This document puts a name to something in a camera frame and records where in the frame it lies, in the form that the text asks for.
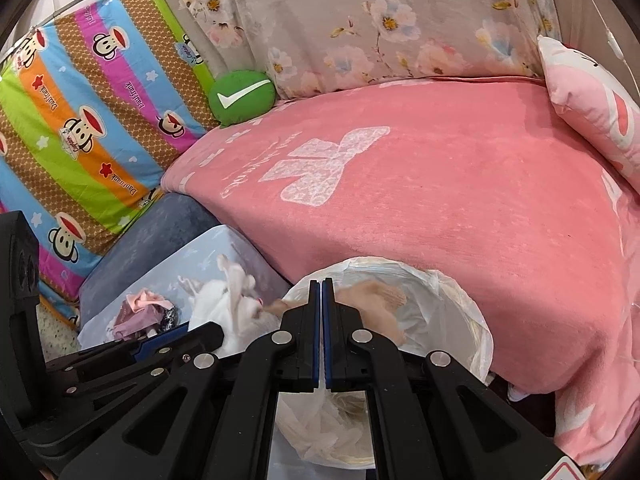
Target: gray sofa cushion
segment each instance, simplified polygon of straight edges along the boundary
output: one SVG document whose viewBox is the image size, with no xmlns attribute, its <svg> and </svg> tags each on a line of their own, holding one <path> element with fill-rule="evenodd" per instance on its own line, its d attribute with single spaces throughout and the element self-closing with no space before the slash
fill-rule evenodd
<svg viewBox="0 0 640 480">
<path fill-rule="evenodd" d="M 217 225 L 215 216 L 190 196 L 163 196 L 122 235 L 82 284 L 81 325 L 157 264 Z"/>
</svg>

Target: striped cushion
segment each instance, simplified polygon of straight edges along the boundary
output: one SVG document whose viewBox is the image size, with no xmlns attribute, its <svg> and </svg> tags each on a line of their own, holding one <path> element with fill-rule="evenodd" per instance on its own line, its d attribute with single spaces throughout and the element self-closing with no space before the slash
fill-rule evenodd
<svg viewBox="0 0 640 480">
<path fill-rule="evenodd" d="M 217 123 L 213 78 L 164 0 L 102 0 L 2 69 L 0 208 L 40 242 L 41 293 L 77 324 L 80 285 Z"/>
</svg>

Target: pink blanket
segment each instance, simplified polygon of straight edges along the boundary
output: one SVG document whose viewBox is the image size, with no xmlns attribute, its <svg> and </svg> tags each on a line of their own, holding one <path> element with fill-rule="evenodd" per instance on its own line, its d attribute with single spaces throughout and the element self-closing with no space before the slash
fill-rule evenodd
<svg viewBox="0 0 640 480">
<path fill-rule="evenodd" d="M 556 442 L 611 460 L 638 421 L 640 200 L 529 80 L 395 82 L 215 129 L 169 169 L 292 282 L 357 255 L 454 277 L 492 369 L 557 391 Z"/>
</svg>

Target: warning label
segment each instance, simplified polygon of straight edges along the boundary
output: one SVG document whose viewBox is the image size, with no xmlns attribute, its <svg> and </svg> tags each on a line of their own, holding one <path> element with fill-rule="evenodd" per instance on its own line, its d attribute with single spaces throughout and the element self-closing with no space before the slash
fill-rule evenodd
<svg viewBox="0 0 640 480">
<path fill-rule="evenodd" d="M 558 463 L 551 468 L 542 480 L 585 480 L 584 476 L 569 457 L 562 457 Z"/>
</svg>

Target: white cable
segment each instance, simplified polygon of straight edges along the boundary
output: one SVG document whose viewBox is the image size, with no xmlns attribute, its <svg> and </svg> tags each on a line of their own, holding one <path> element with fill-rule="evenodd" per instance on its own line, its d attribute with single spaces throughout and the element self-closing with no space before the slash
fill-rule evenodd
<svg viewBox="0 0 640 480">
<path fill-rule="evenodd" d="M 602 20 L 602 24 L 607 29 L 607 43 L 609 43 L 609 47 L 612 49 L 616 57 L 620 61 L 622 61 L 622 63 L 625 64 L 626 69 L 629 71 L 631 79 L 633 80 L 634 85 L 636 86 L 636 92 L 638 92 L 638 98 L 640 99 L 640 88 L 638 88 L 638 82 L 636 81 L 636 77 L 634 76 L 634 73 L 631 70 L 629 63 L 626 62 L 625 54 L 622 52 L 622 49 L 620 48 L 620 45 L 618 44 L 616 37 L 613 35 L 613 32 L 609 29 L 609 26 L 607 25 L 607 22 L 604 20 L 604 16 L 602 15 L 602 13 L 600 12 L 600 9 L 596 5 L 595 0 L 591 0 L 591 3 L 593 4 L 593 7 L 595 7 L 596 12 L 598 13 L 600 19 Z"/>
</svg>

